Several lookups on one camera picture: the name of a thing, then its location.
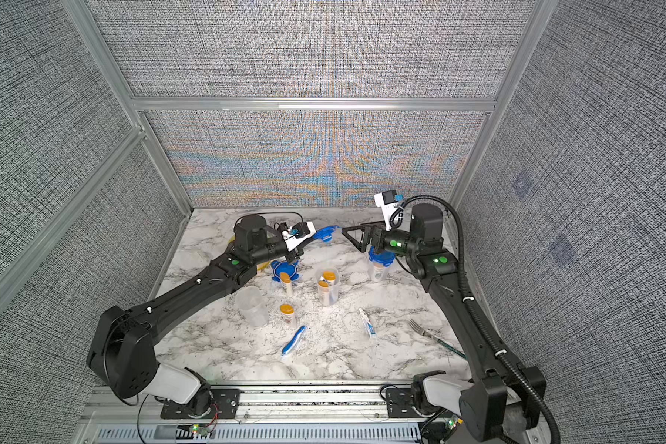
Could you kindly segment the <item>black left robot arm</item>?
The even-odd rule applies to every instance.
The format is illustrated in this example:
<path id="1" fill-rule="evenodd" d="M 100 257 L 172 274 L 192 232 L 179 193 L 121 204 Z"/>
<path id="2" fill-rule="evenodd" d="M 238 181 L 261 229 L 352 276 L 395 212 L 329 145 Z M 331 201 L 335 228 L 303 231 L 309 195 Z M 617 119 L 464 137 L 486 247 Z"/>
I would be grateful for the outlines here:
<path id="1" fill-rule="evenodd" d="M 191 279 L 152 301 L 113 306 L 100 316 L 86 365 L 122 401 L 152 395 L 187 416 L 206 416 L 213 403 L 210 384 L 194 370 L 159 362 L 155 346 L 210 303 L 240 290 L 260 265 L 298 259 L 316 228 L 305 220 L 271 226 L 251 214 L 235 222 L 233 233 L 225 251 Z"/>

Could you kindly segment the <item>blue toothbrush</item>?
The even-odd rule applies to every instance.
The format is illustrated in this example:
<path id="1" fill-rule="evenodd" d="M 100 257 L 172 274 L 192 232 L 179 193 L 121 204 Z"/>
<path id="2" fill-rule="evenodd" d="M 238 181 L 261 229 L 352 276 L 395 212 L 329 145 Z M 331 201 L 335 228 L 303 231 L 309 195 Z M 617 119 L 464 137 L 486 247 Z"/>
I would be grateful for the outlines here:
<path id="1" fill-rule="evenodd" d="M 299 327 L 299 329 L 297 329 L 297 331 L 290 339 L 290 341 L 283 347 L 281 355 L 282 356 L 290 355 L 296 349 L 306 331 L 307 331 L 307 326 Z"/>

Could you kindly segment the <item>toothpaste tube vertical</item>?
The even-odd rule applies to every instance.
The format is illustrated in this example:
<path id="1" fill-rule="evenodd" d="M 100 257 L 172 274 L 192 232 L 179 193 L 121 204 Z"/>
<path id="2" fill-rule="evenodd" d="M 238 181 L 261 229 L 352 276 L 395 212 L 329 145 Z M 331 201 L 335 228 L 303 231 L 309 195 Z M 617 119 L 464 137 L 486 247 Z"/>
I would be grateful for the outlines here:
<path id="1" fill-rule="evenodd" d="M 364 328 L 366 329 L 366 334 L 368 335 L 368 337 L 372 339 L 375 338 L 377 336 L 377 333 L 368 314 L 366 314 L 366 311 L 362 308 L 359 308 L 358 313 L 364 322 Z"/>

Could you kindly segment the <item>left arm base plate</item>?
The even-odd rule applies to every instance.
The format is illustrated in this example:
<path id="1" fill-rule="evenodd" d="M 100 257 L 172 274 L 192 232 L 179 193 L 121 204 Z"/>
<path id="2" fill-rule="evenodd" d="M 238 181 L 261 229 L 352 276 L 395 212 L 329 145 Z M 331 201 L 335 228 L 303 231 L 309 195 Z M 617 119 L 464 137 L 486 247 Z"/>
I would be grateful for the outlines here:
<path id="1" fill-rule="evenodd" d="M 164 420 L 234 419 L 242 392 L 237 388 L 211 388 L 202 391 L 187 404 L 167 401 L 161 410 Z"/>

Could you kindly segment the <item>aluminium front rail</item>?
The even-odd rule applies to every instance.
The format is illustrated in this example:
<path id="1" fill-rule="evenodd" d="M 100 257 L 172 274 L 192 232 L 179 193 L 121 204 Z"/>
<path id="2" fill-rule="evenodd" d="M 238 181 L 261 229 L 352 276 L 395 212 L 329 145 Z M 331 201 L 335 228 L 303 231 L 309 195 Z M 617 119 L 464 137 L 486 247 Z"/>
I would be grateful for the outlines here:
<path id="1" fill-rule="evenodd" d="M 214 384 L 215 390 L 238 390 L 235 401 L 218 404 L 221 413 L 234 411 L 235 416 L 218 416 L 219 426 L 226 424 L 267 423 L 394 423 L 423 422 L 411 407 L 404 407 L 405 418 L 391 415 L 397 409 L 383 401 L 385 380 L 262 380 L 231 381 Z M 203 419 L 188 416 L 163 419 L 162 404 L 153 398 L 129 407 L 121 403 L 106 388 L 95 388 L 81 414 L 74 433 L 76 438 L 90 440 L 101 426 L 117 425 L 206 425 L 212 414 Z"/>

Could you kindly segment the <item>orange cap bottle front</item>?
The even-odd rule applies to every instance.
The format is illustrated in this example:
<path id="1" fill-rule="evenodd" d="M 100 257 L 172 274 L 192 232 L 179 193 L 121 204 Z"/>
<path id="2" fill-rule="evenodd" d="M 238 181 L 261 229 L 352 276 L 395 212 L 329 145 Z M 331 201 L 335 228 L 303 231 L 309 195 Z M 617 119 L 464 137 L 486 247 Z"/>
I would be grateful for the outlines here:
<path id="1" fill-rule="evenodd" d="M 295 309 L 292 305 L 288 305 L 288 303 L 284 303 L 284 305 L 281 305 L 279 307 L 279 312 L 281 314 L 281 317 L 282 317 L 282 320 L 283 320 L 284 324 L 287 327 L 290 327 L 291 329 L 294 329 L 295 327 L 298 327 L 296 312 L 295 312 Z"/>

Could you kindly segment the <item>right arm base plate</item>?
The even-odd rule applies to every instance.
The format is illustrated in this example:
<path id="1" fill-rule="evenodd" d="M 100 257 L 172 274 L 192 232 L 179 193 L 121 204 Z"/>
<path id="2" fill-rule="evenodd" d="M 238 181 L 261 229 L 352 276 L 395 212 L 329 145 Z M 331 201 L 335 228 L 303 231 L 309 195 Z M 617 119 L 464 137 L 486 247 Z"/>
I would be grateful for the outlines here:
<path id="1" fill-rule="evenodd" d="M 391 419 L 429 418 L 437 412 L 443 417 L 458 416 L 461 395 L 459 388 L 443 388 L 431 393 L 396 385 L 383 385 L 379 389 L 379 396 Z"/>

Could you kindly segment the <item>orange cap bottle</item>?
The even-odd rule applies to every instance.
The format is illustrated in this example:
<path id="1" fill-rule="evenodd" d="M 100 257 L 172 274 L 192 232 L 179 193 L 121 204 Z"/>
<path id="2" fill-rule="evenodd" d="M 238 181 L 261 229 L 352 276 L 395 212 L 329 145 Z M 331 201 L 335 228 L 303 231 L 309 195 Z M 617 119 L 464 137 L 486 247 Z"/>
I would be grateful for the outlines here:
<path id="1" fill-rule="evenodd" d="M 279 275 L 279 279 L 281 284 L 283 285 L 284 289 L 286 290 L 286 294 L 288 298 L 293 297 L 293 286 L 292 286 L 292 278 L 288 273 L 282 272 Z"/>
<path id="2" fill-rule="evenodd" d="M 281 305 L 279 307 L 279 312 L 281 314 L 281 317 L 282 317 L 282 320 L 283 320 L 284 324 L 287 327 L 290 327 L 291 329 L 294 329 L 295 327 L 298 327 L 296 312 L 295 312 L 295 309 L 292 305 L 288 305 L 288 303 L 284 303 L 284 305 Z"/>
<path id="3" fill-rule="evenodd" d="M 320 295 L 329 295 L 330 285 L 325 280 L 320 280 L 317 283 L 318 292 Z"/>
<path id="4" fill-rule="evenodd" d="M 329 284 L 335 284 L 337 275 L 333 271 L 325 271 L 322 273 L 322 279 L 327 281 Z"/>

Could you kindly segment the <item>blue lid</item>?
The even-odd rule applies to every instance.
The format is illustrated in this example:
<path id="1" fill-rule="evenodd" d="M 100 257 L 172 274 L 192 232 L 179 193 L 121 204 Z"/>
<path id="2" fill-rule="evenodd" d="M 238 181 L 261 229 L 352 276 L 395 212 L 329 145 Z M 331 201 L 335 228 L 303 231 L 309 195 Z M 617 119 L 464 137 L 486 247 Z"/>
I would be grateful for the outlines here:
<path id="1" fill-rule="evenodd" d="M 296 281 L 300 278 L 299 275 L 299 261 L 294 262 L 280 262 L 272 261 L 270 263 L 272 270 L 272 280 L 274 282 L 281 282 L 281 275 L 286 274 L 291 281 Z"/>
<path id="2" fill-rule="evenodd" d="M 316 233 L 313 236 L 313 240 L 329 243 L 333 239 L 333 235 L 339 229 L 339 226 L 328 226 L 321 229 L 317 229 Z"/>
<path id="3" fill-rule="evenodd" d="M 376 253 L 374 247 L 370 247 L 368 251 L 368 259 L 371 263 L 388 268 L 395 261 L 395 253 L 383 251 Z"/>

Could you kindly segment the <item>green handled fork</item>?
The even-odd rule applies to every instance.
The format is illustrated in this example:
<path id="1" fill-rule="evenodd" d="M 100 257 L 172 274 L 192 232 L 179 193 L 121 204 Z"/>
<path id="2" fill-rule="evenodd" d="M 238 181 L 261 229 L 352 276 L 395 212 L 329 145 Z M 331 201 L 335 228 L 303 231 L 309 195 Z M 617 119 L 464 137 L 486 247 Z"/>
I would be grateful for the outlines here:
<path id="1" fill-rule="evenodd" d="M 420 336 L 422 336 L 422 337 L 428 338 L 429 340 L 432 340 L 432 341 L 435 342 L 436 344 L 438 344 L 438 345 L 440 345 L 441 347 L 443 347 L 444 349 L 446 349 L 448 352 L 451 352 L 451 353 L 455 354 L 456 356 L 461 357 L 461 358 L 464 359 L 464 360 L 467 359 L 466 355 L 465 355 L 461 350 L 455 348 L 454 346 L 452 346 L 452 345 L 449 344 L 448 342 L 444 342 L 444 340 L 442 340 L 442 339 L 439 338 L 438 336 L 435 336 L 435 335 L 432 334 L 429 330 L 424 329 L 422 326 L 420 326 L 418 323 L 416 323 L 413 319 L 410 319 L 410 320 L 408 321 L 408 325 L 410 326 L 410 328 L 411 328 L 416 334 L 418 334 L 418 335 L 420 335 Z"/>

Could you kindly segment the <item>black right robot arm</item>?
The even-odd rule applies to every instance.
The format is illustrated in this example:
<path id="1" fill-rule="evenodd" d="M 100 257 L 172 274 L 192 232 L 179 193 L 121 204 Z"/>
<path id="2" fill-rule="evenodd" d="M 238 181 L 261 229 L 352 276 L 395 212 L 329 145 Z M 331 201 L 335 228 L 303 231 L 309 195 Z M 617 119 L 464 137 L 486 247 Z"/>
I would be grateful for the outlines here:
<path id="1" fill-rule="evenodd" d="M 444 412 L 462 419 L 479 442 L 511 438 L 504 432 L 509 392 L 518 395 L 520 422 L 526 429 L 545 420 L 552 443 L 561 431 L 544 401 L 547 382 L 536 366 L 525 366 L 510 350 L 470 289 L 465 267 L 464 228 L 456 209 L 432 195 L 401 198 L 381 192 L 375 204 L 383 218 L 343 229 L 343 236 L 364 253 L 403 256 L 409 272 L 440 307 L 462 346 L 471 371 L 467 383 L 442 372 L 414 377 L 414 408 L 432 422 Z"/>

